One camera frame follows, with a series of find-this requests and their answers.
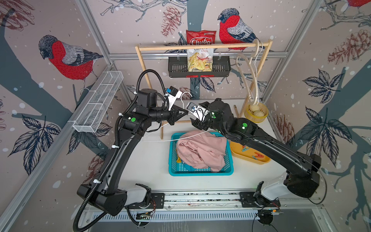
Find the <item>pink-grey t-shirt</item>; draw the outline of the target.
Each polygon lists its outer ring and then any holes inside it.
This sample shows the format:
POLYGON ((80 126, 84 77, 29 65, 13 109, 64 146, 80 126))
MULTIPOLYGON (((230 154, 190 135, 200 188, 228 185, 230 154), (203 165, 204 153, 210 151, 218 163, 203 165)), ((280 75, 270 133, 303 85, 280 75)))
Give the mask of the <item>pink-grey t-shirt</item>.
POLYGON ((195 169, 219 172, 225 166, 226 146, 225 137, 194 130, 177 140, 176 151, 181 161, 195 169))

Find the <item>red clothespin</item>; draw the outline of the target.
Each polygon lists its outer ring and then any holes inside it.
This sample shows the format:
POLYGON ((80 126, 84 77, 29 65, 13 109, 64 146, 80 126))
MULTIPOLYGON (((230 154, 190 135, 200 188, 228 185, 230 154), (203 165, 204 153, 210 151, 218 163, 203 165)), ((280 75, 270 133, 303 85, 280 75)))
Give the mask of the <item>red clothespin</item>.
POLYGON ((255 158, 256 159, 263 159, 263 158, 265 158, 265 156, 260 154, 260 153, 255 152, 255 158))

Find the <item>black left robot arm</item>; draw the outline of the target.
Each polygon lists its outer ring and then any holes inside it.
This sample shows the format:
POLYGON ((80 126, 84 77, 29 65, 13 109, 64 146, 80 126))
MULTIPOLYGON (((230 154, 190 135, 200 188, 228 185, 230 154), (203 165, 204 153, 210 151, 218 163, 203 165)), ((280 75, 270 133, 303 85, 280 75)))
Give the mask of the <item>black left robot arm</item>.
POLYGON ((128 108, 119 114, 115 124, 115 142, 104 161, 103 166, 93 180, 82 184, 77 194, 84 200, 74 218, 72 229, 84 232, 96 224, 106 214, 118 215, 122 209, 130 205, 149 206, 152 203, 151 188, 143 184, 135 184, 133 188, 120 190, 119 180, 124 168, 145 133, 153 122, 174 125, 176 121, 187 115, 187 112, 170 102, 176 92, 174 87, 165 89, 159 73, 153 69, 143 71, 137 81, 136 94, 128 108), (143 77, 153 73, 159 80, 163 94, 153 89, 140 89, 143 77), (87 205, 103 211, 88 225, 80 228, 79 220, 87 205))

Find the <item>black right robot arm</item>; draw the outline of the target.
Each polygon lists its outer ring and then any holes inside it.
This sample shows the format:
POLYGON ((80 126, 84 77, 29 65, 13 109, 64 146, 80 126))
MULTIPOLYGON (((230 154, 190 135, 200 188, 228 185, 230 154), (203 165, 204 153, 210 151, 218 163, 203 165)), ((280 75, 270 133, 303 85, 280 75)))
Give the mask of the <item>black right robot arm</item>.
POLYGON ((218 131, 228 140, 261 152, 286 169, 281 176, 259 183, 254 193, 257 205, 265 206, 290 193, 310 199, 318 189, 319 156, 295 151, 267 134, 256 123, 234 117, 230 105, 220 98, 198 105, 190 102, 186 108, 195 117, 191 121, 195 128, 218 131))

